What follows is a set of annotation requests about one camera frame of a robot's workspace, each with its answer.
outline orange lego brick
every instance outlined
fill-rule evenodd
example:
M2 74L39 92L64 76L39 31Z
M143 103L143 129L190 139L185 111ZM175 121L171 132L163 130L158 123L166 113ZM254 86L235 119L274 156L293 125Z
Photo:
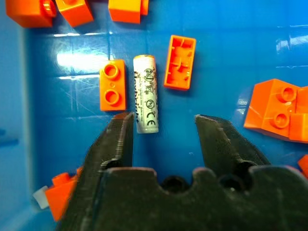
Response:
M100 102L102 111L126 110L124 60L108 61L100 70Z
M56 0L58 9L72 26L79 26L93 21L87 0Z
M244 127L289 140L290 115L299 87L272 79L255 85Z
M308 143L308 113L291 114L289 139Z
M296 113L308 113L308 87L297 91Z
M308 178L308 155L304 155L298 162L298 165L303 171L303 174L306 178Z
M166 88L190 88L195 49L196 39L171 36L164 82Z
M77 169L77 174L74 177L70 177L68 173L65 172L52 178L53 186L46 190L45 194L55 221L61 219L81 170L82 168Z
M112 21L140 24L141 15L148 15L149 0L109 0Z
M57 14L52 0L6 0L6 14L25 28L51 27Z

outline orange 1x2 brick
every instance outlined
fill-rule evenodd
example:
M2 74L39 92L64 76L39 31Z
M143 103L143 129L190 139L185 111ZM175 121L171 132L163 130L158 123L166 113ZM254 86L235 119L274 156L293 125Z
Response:
M52 0L6 0L6 14L25 28L51 27L57 14Z
M190 88L195 49L196 39L171 36L164 82L166 88Z
M100 70L100 102L102 111L126 110L124 60L108 61Z
M56 0L60 13L72 26L79 26L93 21L87 0Z
M149 0L109 0L112 21L140 24L141 15L148 15Z

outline upside-down lego brick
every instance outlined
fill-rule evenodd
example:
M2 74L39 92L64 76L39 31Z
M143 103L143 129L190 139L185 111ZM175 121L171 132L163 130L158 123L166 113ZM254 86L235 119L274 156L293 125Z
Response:
M51 27L56 16L52 0L6 0L6 14L25 28Z
M140 24L141 15L148 15L149 0L109 0L112 21Z
M79 26L93 21L87 0L56 0L60 13L72 26Z
M308 155L304 155L298 162L298 165L303 171L303 174L306 178L308 178Z
M45 191L49 208L53 219L58 221L64 213L69 197L75 188L81 168L77 169L77 174L70 177L67 172L52 178L53 186Z
M166 88L190 88L195 49L196 39L171 36L164 82Z

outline plastic container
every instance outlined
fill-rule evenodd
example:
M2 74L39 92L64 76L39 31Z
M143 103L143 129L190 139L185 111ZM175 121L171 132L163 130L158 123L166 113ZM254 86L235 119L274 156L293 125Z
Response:
M99 69L124 59L128 110L134 111L133 57L156 59L159 127L134 137L134 165L190 181L203 166L196 114L229 119L276 165L298 168L308 145L243 128L253 86L278 78L308 85L305 0L151 0L140 25L115 23L107 1L90 1L94 22L23 30L0 1L0 230L54 230L32 193L82 165L115 113L101 112ZM197 40L191 86L163 87L171 35Z

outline white battery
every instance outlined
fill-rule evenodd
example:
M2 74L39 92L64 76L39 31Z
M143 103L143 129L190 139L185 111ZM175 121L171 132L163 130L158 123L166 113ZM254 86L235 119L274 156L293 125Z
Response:
M158 104L155 58L138 55L134 58L135 101L138 133L157 133Z

